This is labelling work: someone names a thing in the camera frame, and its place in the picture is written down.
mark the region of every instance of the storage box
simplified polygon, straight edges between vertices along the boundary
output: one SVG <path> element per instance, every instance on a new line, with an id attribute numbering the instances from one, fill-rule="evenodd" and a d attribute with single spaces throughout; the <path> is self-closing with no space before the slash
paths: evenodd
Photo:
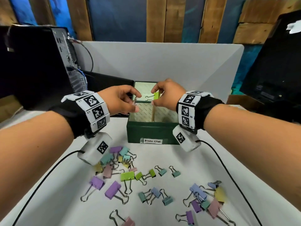
<path id="1" fill-rule="evenodd" d="M 172 130 L 179 124 L 178 114 L 164 107 L 152 106 L 154 94 L 151 89 L 156 82 L 135 82 L 134 87 L 141 93 L 137 98 L 138 113 L 131 113 L 126 125 L 129 143 L 175 144 L 178 141 Z"/>

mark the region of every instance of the box label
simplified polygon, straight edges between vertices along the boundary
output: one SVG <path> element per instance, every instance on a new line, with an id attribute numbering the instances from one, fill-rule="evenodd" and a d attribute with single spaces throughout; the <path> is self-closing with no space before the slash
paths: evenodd
<path id="1" fill-rule="evenodd" d="M 162 144 L 163 140 L 156 139 L 143 139 L 143 143 L 154 143 L 154 144 Z"/>

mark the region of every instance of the blue painted panel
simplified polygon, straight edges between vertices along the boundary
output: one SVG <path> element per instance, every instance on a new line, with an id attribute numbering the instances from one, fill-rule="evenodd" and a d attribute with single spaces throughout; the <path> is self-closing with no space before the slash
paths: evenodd
<path id="1" fill-rule="evenodd" d="M 217 40 L 218 44 L 231 44 L 233 42 L 244 2 L 245 0 L 227 0 Z"/>
<path id="2" fill-rule="evenodd" d="M 146 0 L 88 0 L 96 41 L 146 42 Z"/>
<path id="3" fill-rule="evenodd" d="M 232 85 L 232 94 L 242 95 L 239 91 L 246 74 L 253 65 L 258 53 L 260 52 L 262 45 L 244 45 L 243 55 L 241 57 L 234 82 Z"/>
<path id="4" fill-rule="evenodd" d="M 76 38 L 71 17 L 67 5 L 67 0 L 50 0 L 53 15 L 57 26 L 66 27 L 70 35 Z"/>
<path id="5" fill-rule="evenodd" d="M 206 0 L 186 0 L 182 43 L 198 43 Z"/>
<path id="6" fill-rule="evenodd" d="M 16 18 L 21 24 L 37 25 L 28 0 L 10 0 L 16 13 Z"/>

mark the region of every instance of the person's left arm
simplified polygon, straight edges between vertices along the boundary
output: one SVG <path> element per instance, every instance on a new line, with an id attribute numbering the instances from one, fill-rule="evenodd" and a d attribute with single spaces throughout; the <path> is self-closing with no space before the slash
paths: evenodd
<path id="1" fill-rule="evenodd" d="M 113 86 L 98 92 L 110 115 L 138 112 L 126 95 L 141 97 L 132 86 Z M 63 116 L 48 111 L 0 130 L 0 221 L 66 151 L 74 139 Z"/>

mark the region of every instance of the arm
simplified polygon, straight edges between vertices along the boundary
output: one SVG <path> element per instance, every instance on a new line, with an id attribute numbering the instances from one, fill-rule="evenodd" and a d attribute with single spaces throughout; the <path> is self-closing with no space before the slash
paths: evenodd
<path id="1" fill-rule="evenodd" d="M 131 86 L 113 86 L 99 92 L 110 115 L 139 110 L 132 105 L 133 101 L 126 95 L 128 92 L 141 97 Z M 65 152 L 73 139 L 68 122 L 53 111 L 0 130 L 0 221 Z"/>
<path id="2" fill-rule="evenodd" d="M 152 104 L 173 111 L 186 90 L 167 79 Z M 205 130 L 249 170 L 301 211 L 301 126 L 232 106 L 214 106 Z"/>

